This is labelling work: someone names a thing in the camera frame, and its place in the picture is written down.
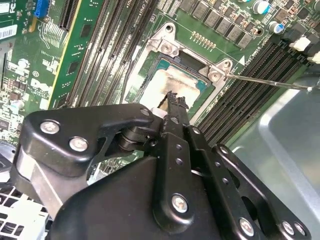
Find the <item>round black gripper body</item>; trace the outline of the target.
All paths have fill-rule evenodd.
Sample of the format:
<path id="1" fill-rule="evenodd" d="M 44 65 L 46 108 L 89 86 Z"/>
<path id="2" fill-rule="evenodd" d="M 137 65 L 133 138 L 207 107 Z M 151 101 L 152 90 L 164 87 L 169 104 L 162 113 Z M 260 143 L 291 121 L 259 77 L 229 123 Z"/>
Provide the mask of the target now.
<path id="1" fill-rule="evenodd" d="M 166 132 L 155 153 L 73 195 L 58 212 L 51 240 L 180 240 L 193 221 L 180 215 L 179 144 Z"/>

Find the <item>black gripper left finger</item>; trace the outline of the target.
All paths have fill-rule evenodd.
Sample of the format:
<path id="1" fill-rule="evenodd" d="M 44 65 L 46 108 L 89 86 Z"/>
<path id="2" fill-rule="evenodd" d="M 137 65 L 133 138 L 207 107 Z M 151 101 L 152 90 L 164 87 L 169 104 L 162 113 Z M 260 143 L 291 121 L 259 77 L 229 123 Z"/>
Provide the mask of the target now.
<path id="1" fill-rule="evenodd" d="M 168 92 L 164 117 L 139 103 L 37 111 L 23 121 L 14 157 L 19 189 L 39 198 L 53 221 L 75 194 L 182 136 L 179 98 Z"/>

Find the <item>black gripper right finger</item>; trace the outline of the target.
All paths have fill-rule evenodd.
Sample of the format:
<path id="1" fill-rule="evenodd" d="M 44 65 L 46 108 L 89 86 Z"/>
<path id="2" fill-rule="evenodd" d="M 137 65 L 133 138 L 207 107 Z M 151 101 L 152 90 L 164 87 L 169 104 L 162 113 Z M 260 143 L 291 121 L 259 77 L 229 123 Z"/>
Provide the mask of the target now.
<path id="1" fill-rule="evenodd" d="M 181 240 L 309 240 L 305 224 L 225 145 L 210 147 L 178 100 L 182 191 L 178 210 L 193 221 Z"/>

